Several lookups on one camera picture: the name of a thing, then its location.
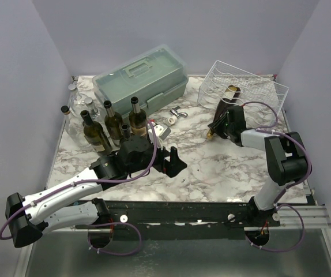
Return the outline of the red wine bottle gold foil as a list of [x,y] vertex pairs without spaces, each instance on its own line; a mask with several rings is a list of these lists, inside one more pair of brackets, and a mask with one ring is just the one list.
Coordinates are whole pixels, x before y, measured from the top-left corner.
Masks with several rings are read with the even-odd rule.
[[227,97],[219,101],[213,121],[208,125],[209,130],[206,134],[206,138],[208,139],[214,136],[216,129],[218,129],[223,122],[223,116],[225,116],[227,108],[232,107],[236,103],[241,90],[239,87],[229,85],[225,92],[227,93]]

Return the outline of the green bottle silver foil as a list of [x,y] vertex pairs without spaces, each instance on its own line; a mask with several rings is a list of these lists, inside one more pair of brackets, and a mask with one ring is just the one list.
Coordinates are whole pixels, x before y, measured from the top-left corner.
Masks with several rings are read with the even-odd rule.
[[129,114],[129,122],[132,133],[134,135],[146,137],[148,134],[146,112],[140,107],[138,97],[133,96],[130,101],[132,110]]

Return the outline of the dark green bottle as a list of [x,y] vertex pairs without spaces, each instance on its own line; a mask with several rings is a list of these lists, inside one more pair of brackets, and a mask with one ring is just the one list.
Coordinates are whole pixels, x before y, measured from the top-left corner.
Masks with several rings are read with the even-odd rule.
[[112,138],[112,141],[119,142],[123,137],[121,131],[121,126],[123,125],[122,116],[118,112],[114,111],[112,103],[109,100],[105,100],[103,104],[107,113],[104,119],[106,128]]

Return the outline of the green bottle black neck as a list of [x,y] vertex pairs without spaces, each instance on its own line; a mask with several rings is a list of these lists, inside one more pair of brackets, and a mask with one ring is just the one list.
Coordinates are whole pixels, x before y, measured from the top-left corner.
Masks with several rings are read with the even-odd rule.
[[84,137],[87,142],[99,155],[109,155],[112,152],[112,146],[102,125],[94,121],[87,110],[80,112],[80,116],[83,120]]

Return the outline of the clear bottle silver cap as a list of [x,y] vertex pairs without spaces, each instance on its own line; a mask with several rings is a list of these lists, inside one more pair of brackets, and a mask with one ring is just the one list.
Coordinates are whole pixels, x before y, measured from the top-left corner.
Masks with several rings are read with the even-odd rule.
[[87,107],[87,110],[91,116],[91,118],[95,121],[101,120],[101,113],[98,107],[94,104],[94,101],[92,98],[87,97],[84,99],[84,103]]

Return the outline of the clear bottle white label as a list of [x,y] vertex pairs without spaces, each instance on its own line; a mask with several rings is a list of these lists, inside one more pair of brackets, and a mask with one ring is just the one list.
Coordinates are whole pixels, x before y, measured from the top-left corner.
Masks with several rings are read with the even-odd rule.
[[81,149],[86,148],[88,143],[84,137],[84,127],[82,122],[71,113],[67,105],[61,107],[61,112],[65,116],[66,133],[77,144],[78,147]]

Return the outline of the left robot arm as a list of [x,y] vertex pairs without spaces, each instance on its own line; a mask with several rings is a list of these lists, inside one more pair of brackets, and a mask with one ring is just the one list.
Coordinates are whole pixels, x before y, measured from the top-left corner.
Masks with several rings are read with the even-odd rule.
[[113,186],[131,182],[150,169],[176,177],[187,164],[178,156],[178,150],[151,143],[140,136],[132,136],[120,149],[98,158],[82,172],[67,181],[39,193],[22,196],[13,193],[7,197],[4,229],[9,229],[15,248],[28,246],[44,233],[71,225],[104,227],[109,214],[101,200],[89,201],[77,208],[73,203],[86,196],[105,191]]

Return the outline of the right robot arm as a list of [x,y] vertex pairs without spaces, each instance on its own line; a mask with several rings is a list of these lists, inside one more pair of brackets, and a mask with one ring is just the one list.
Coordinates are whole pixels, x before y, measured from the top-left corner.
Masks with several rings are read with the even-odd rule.
[[241,106],[219,103],[213,122],[208,125],[210,132],[223,139],[229,139],[239,147],[264,151],[269,178],[262,189],[250,200],[246,212],[247,221],[259,226],[267,220],[266,211],[274,209],[287,189],[304,182],[312,172],[312,164],[299,133],[282,133],[273,130],[279,118],[275,110],[266,103],[274,115],[271,125],[247,128],[244,106],[258,104],[250,101]]

